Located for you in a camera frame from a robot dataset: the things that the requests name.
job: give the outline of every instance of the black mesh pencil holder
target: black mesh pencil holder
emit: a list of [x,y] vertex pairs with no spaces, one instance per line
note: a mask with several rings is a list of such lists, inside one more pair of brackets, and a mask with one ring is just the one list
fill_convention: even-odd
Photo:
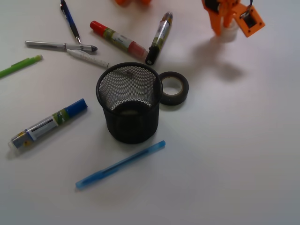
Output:
[[134,144],[154,135],[162,92],[158,74],[142,63],[126,62],[106,70],[96,95],[113,137]]

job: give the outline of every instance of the orange plastic part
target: orange plastic part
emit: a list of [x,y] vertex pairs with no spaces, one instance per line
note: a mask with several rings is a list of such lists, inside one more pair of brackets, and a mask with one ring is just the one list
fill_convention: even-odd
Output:
[[255,20],[256,25],[249,28],[241,15],[248,11],[248,8],[240,3],[240,0],[217,0],[219,4],[218,12],[212,11],[205,5],[205,0],[202,0],[204,9],[209,13],[211,28],[214,30],[217,36],[221,35],[221,19],[224,18],[224,27],[229,27],[232,19],[235,19],[238,26],[242,29],[246,37],[251,36],[258,30],[265,26],[265,23],[255,10],[254,6],[251,6],[249,13]]
[[[118,5],[122,5],[122,4],[124,4],[125,1],[127,1],[127,0],[116,0],[116,3]],[[140,1],[144,4],[149,4],[151,2],[151,0],[140,0]]]
[[263,22],[263,20],[257,13],[254,6],[251,6],[251,8],[249,9],[250,15],[256,22],[256,25],[254,25],[251,28],[249,28],[247,26],[247,24],[245,23],[245,21],[242,19],[242,15],[248,11],[248,8],[246,6],[239,4],[236,7],[234,7],[232,10],[235,12],[233,17],[234,17],[236,23],[239,25],[239,27],[244,32],[246,37],[251,36],[252,34],[259,31],[261,28],[263,28],[265,26],[265,23]]

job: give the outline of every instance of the pen clip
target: pen clip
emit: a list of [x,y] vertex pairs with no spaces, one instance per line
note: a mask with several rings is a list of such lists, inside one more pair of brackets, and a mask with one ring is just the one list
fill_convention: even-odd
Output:
[[66,16],[66,13],[65,13],[65,11],[64,11],[64,7],[63,7],[62,4],[60,4],[60,9],[61,9],[62,13],[64,14],[66,20],[67,20],[67,16]]

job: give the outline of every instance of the marker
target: marker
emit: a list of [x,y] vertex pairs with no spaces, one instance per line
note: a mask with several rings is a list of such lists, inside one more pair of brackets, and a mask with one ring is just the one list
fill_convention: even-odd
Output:
[[148,54],[147,50],[137,44],[135,41],[115,32],[114,30],[98,23],[97,21],[91,22],[90,27],[101,37],[105,38],[129,54],[132,54],[133,56],[142,60],[146,58]]
[[156,35],[153,39],[152,45],[149,48],[149,54],[146,58],[146,64],[153,65],[156,58],[158,57],[159,52],[161,51],[165,39],[169,33],[171,24],[173,21],[173,14],[172,12],[167,12],[163,19],[160,21],[158,30]]
[[101,67],[104,67],[104,68],[111,67],[109,62],[99,60],[95,56],[89,55],[86,52],[81,51],[81,50],[69,50],[68,49],[67,53],[74,56],[75,58],[79,58],[81,60],[86,60],[88,62],[94,63],[94,64],[96,64],[98,66],[101,66]]
[[59,110],[52,116],[43,119],[32,127],[23,130],[18,135],[14,136],[8,145],[18,155],[23,148],[30,146],[38,138],[48,133],[50,130],[62,125],[87,107],[88,106],[82,98],[72,105]]
[[124,166],[130,164],[130,163],[133,163],[135,161],[137,161],[138,159],[141,159],[145,156],[148,156],[150,155],[151,153],[154,153],[160,149],[162,149],[163,147],[165,146],[165,141],[161,141],[159,143],[156,143],[152,146],[150,146],[149,148],[147,149],[144,149],[116,164],[113,164],[111,166],[109,166],[108,168],[106,169],[103,169],[103,170],[100,170],[96,173],[93,173],[92,175],[84,178],[83,180],[77,182],[75,185],[78,189],[83,189],[85,188],[86,186],[92,184],[92,183],[95,183],[96,181],[98,180],[101,180],[105,177],[108,177],[110,175],[112,175],[113,173],[117,172],[119,169],[123,168]]
[[30,66],[33,63],[36,63],[36,62],[42,60],[42,58],[43,58],[42,55],[37,55],[33,58],[27,58],[16,64],[13,64],[10,68],[0,71],[0,78],[4,77],[6,75],[9,75],[19,69],[23,69],[24,67]]
[[67,43],[54,43],[54,42],[41,42],[41,41],[25,41],[27,47],[54,49],[54,50],[83,50],[88,52],[97,51],[97,47],[93,45],[78,45],[78,44],[67,44]]

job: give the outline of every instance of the red marker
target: red marker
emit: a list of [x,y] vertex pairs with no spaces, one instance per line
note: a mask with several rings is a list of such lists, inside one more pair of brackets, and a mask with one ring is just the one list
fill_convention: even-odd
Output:
[[100,36],[113,43],[115,46],[123,49],[124,51],[132,54],[133,56],[144,60],[147,57],[148,52],[142,46],[135,41],[115,32],[114,30],[103,26],[97,21],[90,23],[90,27]]

